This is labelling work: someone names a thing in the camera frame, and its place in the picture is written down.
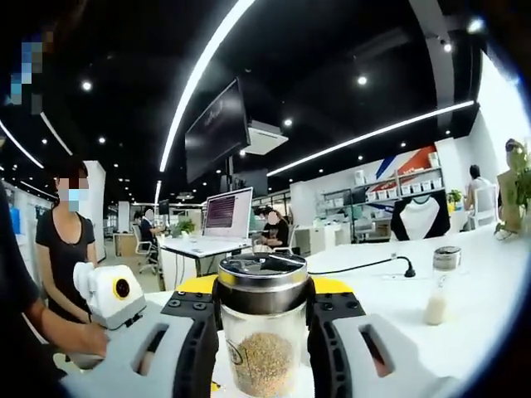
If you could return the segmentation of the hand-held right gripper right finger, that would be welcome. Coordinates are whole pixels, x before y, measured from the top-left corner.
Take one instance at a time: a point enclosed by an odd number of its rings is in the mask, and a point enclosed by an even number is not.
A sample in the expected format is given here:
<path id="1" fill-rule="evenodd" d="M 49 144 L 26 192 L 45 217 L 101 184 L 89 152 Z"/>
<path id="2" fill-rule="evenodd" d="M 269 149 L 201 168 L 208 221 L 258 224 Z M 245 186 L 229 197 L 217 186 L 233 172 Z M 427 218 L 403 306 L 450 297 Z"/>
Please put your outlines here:
<path id="1" fill-rule="evenodd" d="M 352 292 L 320 292 L 309 279 L 307 348 L 316 397 L 438 397 L 442 379 L 425 368 L 416 344 Z"/>

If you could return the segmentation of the person's left hand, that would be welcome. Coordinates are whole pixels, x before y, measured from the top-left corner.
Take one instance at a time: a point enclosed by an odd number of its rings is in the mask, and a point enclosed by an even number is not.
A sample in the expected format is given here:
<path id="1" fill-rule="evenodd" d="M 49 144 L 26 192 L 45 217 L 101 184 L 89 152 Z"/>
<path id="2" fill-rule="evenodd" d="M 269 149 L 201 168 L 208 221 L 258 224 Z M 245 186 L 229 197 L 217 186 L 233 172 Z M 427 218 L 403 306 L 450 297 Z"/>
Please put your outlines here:
<path id="1" fill-rule="evenodd" d="M 97 323 L 63 324 L 58 345 L 68 352 L 105 357 L 109 338 L 105 330 Z"/>

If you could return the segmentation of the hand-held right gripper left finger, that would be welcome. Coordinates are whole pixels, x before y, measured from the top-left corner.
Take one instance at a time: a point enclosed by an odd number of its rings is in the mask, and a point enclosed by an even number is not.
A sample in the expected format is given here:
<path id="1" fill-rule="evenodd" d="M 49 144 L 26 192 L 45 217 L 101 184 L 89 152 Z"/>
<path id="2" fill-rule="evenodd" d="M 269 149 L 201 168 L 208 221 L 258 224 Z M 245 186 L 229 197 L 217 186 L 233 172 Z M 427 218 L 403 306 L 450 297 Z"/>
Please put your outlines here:
<path id="1" fill-rule="evenodd" d="M 209 397 L 219 348 L 213 276 L 188 280 L 164 306 L 112 334 L 93 370 L 65 376 L 70 397 Z"/>

